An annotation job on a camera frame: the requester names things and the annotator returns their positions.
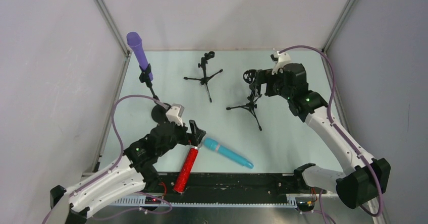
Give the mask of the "purple microphone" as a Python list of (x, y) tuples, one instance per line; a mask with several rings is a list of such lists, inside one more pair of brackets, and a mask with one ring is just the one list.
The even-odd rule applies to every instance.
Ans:
[(152, 81), (153, 75), (151, 72), (151, 65), (145, 55), (140, 35), (137, 32), (129, 32), (126, 35), (126, 39), (128, 46), (132, 49), (137, 58), (140, 68), (148, 76), (149, 81)]

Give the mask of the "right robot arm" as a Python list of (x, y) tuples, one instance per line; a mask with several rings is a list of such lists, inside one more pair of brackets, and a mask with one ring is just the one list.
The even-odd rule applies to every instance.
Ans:
[(285, 65), (278, 72), (257, 70), (252, 87), (266, 85), (266, 96), (284, 98), (290, 112), (299, 117), (323, 140), (339, 162), (342, 171), (307, 163), (294, 170), (298, 184), (336, 193), (349, 208), (355, 209), (386, 192), (391, 166), (385, 158), (367, 152), (331, 113), (323, 97), (309, 89), (302, 64)]

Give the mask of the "black round-base mic stand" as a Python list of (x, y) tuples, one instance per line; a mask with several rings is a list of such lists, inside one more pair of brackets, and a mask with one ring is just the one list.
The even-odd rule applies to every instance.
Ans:
[[(152, 80), (150, 79), (150, 76), (149, 76), (151, 73), (151, 65), (148, 64), (146, 69), (143, 69), (141, 66), (139, 66), (139, 68), (141, 70), (139, 81), (145, 84), (146, 87), (150, 90), (152, 97), (159, 101), (159, 97), (156, 95), (153, 89)], [(164, 103), (164, 104), (167, 106), (167, 108), (164, 108), (163, 106), (161, 106), (160, 103), (155, 102), (155, 106), (151, 110), (151, 118), (158, 124), (164, 123), (168, 120), (166, 116), (166, 112), (171, 107), (171, 105), (168, 103)]]

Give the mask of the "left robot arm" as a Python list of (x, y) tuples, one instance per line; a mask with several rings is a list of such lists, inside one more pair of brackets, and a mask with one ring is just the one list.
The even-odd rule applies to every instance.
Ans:
[(104, 207), (132, 193), (153, 191), (159, 184), (154, 168), (158, 159), (178, 144), (199, 146), (206, 131), (194, 120), (189, 126), (164, 122), (143, 138), (133, 142), (110, 165), (80, 183), (50, 190), (50, 208), (67, 201), (68, 212), (63, 223), (86, 223)]

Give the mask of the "black shock-mount tripod stand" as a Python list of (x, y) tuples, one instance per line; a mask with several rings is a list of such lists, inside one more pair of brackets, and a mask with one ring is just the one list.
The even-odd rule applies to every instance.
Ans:
[[(252, 83), (255, 82), (255, 78), (256, 78), (256, 71), (255, 69), (251, 69), (251, 70), (247, 70), (243, 73), (243, 80), (251, 85)], [(244, 109), (246, 111), (248, 111), (256, 120), (257, 125), (258, 125), (258, 129), (260, 131), (262, 131), (262, 127), (259, 123), (259, 120), (257, 118), (255, 109), (257, 109), (257, 101), (261, 98), (260, 95), (260, 89), (258, 86), (255, 87), (250, 87), (251, 93), (250, 95), (247, 97), (248, 102), (245, 105), (238, 105), (238, 106), (233, 106), (233, 107), (226, 107), (226, 110), (232, 110), (232, 109), (237, 109), (237, 108), (241, 108)]]

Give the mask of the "red glitter microphone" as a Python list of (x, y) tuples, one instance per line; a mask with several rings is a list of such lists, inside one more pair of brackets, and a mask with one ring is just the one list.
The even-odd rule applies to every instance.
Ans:
[(195, 160), (198, 156), (200, 150), (200, 146), (192, 146), (190, 147), (188, 154), (183, 162), (182, 168), (178, 174), (178, 177), (175, 181), (173, 190), (178, 193), (183, 193), (185, 190), (185, 186), (189, 179), (190, 173), (192, 171)]

